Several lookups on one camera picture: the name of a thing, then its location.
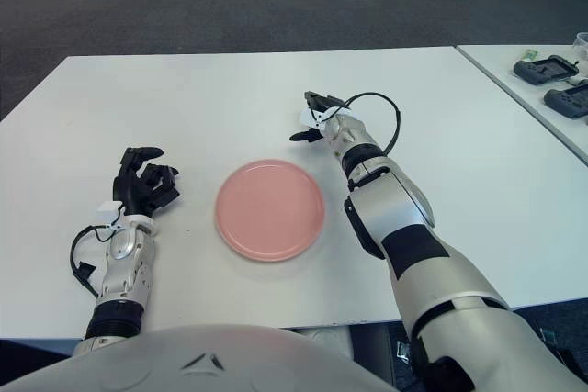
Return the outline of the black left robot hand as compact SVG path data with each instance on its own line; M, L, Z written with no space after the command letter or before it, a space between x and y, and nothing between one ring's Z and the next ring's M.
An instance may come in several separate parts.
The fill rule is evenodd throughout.
M113 182L113 200L122 203L126 216L151 218L156 210L179 197L175 188L175 177L179 175L176 168L148 163L138 175L145 162L163 154L157 147L129 147L125 150Z

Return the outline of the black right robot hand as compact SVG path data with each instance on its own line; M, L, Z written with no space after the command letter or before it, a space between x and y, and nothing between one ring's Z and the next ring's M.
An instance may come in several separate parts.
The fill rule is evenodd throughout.
M326 124L334 116L343 112L349 113L348 105L341 99L331 95L319 95L318 93L307 91L304 93L307 107L300 113L300 124L305 130L297 132L289 137L290 141L315 142L323 138L322 132Z

